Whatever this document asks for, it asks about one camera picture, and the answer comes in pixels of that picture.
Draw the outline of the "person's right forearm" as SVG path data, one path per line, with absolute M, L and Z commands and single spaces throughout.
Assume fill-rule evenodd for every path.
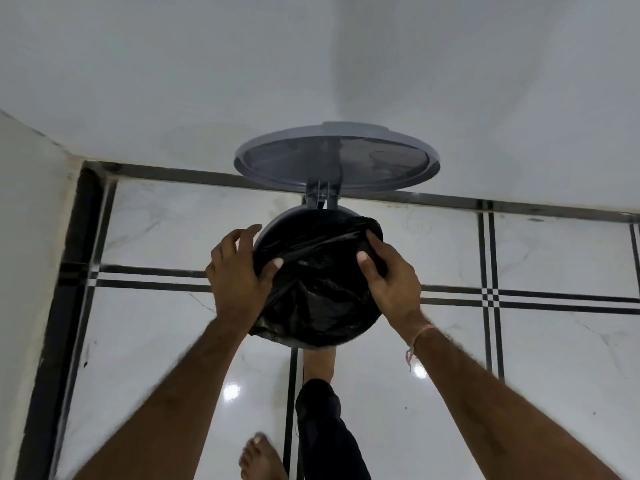
M 415 352 L 485 480 L 622 480 L 441 331 Z

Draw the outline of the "person's black trouser leg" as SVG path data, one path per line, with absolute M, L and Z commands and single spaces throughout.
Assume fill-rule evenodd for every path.
M 358 443 L 341 419 L 340 400 L 329 382 L 308 380 L 295 407 L 305 480 L 371 480 Z

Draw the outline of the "person's left foot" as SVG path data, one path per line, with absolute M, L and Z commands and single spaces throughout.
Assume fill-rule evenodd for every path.
M 289 480 L 276 449 L 262 432 L 247 441 L 239 467 L 241 480 Z

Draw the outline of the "person's right hand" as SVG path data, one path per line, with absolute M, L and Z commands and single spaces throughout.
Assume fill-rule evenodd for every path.
M 387 290 L 382 295 L 371 295 L 391 327 L 408 345 L 419 329 L 430 323 L 420 308 L 420 281 L 413 266 L 393 246 L 371 231 L 367 231 L 366 236 L 370 247 L 387 266 L 383 277 Z

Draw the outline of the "person's foot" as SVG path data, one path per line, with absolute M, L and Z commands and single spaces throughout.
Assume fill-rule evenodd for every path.
M 276 449 L 262 432 L 247 441 L 239 467 L 241 480 L 289 480 Z
M 320 350 L 304 349 L 302 384 L 305 385 L 313 379 L 319 379 L 331 384 L 334 376 L 336 355 L 336 347 Z

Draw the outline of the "person's right foot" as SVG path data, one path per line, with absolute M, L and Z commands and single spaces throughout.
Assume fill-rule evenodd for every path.
M 336 347 L 320 350 L 304 349 L 302 384 L 305 385 L 313 379 L 319 379 L 331 384 L 334 376 L 336 355 Z

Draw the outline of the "grey round bin lid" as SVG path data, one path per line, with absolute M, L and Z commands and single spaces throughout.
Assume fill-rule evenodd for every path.
M 432 146 L 412 136 L 370 123 L 327 121 L 251 139 L 236 150 L 234 167 L 281 191 L 302 193 L 318 182 L 359 193 L 421 184 L 441 164 Z

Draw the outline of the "person's left forearm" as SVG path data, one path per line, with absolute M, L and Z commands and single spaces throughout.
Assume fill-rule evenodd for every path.
M 224 379 L 252 323 L 220 313 L 73 480 L 194 480 Z

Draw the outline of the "pale wrist thread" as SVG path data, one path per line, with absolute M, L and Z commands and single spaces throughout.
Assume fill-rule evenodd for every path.
M 414 338 L 412 338 L 411 341 L 408 343 L 408 349 L 405 352 L 405 361 L 406 361 L 406 364 L 409 366 L 410 371 L 412 370 L 413 359 L 414 357 L 416 357 L 415 350 L 416 350 L 416 345 L 418 343 L 418 340 L 421 338 L 421 336 L 425 335 L 429 331 L 440 332 L 435 325 L 431 323 L 427 323 L 423 325 L 421 329 L 419 329 L 419 331 L 415 334 Z

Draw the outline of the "person's left hand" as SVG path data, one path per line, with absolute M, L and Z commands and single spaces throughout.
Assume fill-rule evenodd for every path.
M 267 298 L 259 291 L 259 275 L 253 264 L 253 243 L 262 226 L 254 224 L 224 236 L 212 249 L 205 269 L 216 307 L 216 319 L 241 337 L 258 320 Z

